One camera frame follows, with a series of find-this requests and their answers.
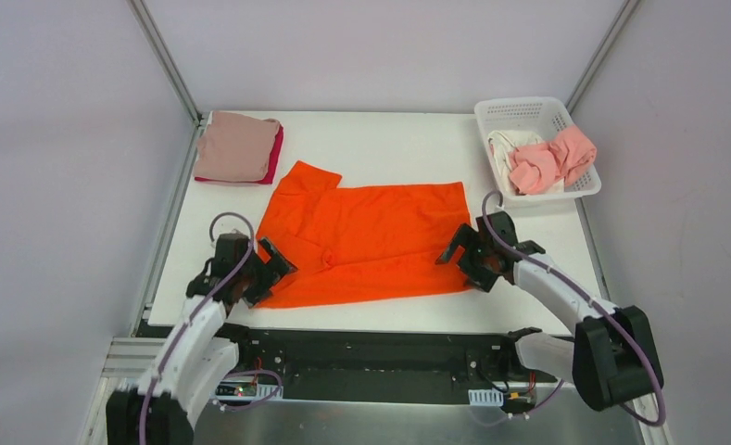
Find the orange t-shirt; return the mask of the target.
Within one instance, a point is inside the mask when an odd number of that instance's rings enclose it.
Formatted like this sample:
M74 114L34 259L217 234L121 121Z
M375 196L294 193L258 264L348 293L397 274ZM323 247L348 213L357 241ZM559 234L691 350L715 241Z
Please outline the orange t-shirt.
M296 266L262 302L294 309L459 293L465 275L437 258L471 221L464 185L347 187L297 162L276 186L257 236Z

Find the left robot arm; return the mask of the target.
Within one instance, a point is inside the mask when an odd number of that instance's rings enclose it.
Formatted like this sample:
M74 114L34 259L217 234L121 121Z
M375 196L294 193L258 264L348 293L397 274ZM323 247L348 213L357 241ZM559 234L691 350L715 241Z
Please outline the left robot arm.
M228 378L265 375L273 379L271 392L256 394L254 403L280 395L284 382L278 373L250 370L255 361L251 346L217 333L237 303L254 307L295 271L296 266L266 237L220 235L213 256L188 283L180 320L157 356L135 382L109 396L108 443L193 443L200 414Z

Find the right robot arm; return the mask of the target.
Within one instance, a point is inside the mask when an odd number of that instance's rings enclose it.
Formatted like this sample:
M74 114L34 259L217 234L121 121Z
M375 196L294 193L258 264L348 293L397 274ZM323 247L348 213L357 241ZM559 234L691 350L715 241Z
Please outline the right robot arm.
M575 385L583 402L601 412L652 395L663 402L664 377L648 316L636 306L620 308L591 295L563 272L535 241L518 241L505 211L462 224L437 258L459 253L459 270L483 292L503 279L538 300L570 331L569 340L539 328L508 334L499 371L519 380L532 371Z

